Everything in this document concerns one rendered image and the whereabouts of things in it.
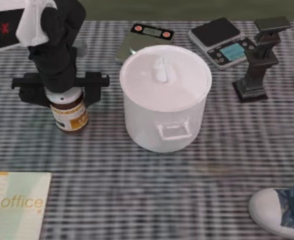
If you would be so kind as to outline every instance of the black and silver scale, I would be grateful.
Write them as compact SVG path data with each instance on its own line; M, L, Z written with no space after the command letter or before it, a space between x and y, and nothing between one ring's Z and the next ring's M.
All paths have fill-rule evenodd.
M173 37L174 31L172 30L135 23L123 39L116 53L116 61L124 63L128 57L145 47L171 45Z
M189 31L190 40L220 70L246 61L245 50L256 45L226 18L219 18Z

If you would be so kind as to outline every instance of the pot handle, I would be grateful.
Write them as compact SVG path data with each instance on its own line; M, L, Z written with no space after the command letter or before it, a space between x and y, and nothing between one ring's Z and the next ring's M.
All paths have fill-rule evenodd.
M157 125L160 137L164 141L174 141L174 140L181 140L181 139L188 139L192 137L192 134L190 132L189 127L189 120L183 122L183 123L176 123L173 125ZM176 129L184 129L186 134L183 135L176 135L176 136L165 136L164 131L165 130L176 130Z

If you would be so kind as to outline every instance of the shoe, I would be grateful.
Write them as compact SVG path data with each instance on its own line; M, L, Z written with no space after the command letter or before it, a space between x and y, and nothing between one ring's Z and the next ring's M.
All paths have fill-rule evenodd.
M252 219L266 231L294 239L294 188L268 188L249 201Z

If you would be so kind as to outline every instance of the green scale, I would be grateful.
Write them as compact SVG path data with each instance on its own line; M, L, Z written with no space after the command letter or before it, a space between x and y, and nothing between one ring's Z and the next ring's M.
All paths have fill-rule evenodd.
M140 49L155 45L171 45L174 31L155 26L135 23L122 41L116 54L116 61L124 61Z

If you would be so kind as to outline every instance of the gray tablecloth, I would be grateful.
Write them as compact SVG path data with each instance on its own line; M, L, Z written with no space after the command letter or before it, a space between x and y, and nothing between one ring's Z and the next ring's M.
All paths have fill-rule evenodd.
M188 148L156 154L124 125L120 65L114 55L132 22L86 22L88 54L79 76L111 77L90 123L61 133L49 109L20 102L11 78L34 72L24 48L0 53L0 171L52 172L42 240L279 239L250 219L251 194L294 187L294 23L275 48L280 64L264 84L269 100L240 104L232 82L247 65L213 72L201 133ZM200 22L149 22L176 31L175 44L201 54L187 31ZM236 23L249 37L250 22Z

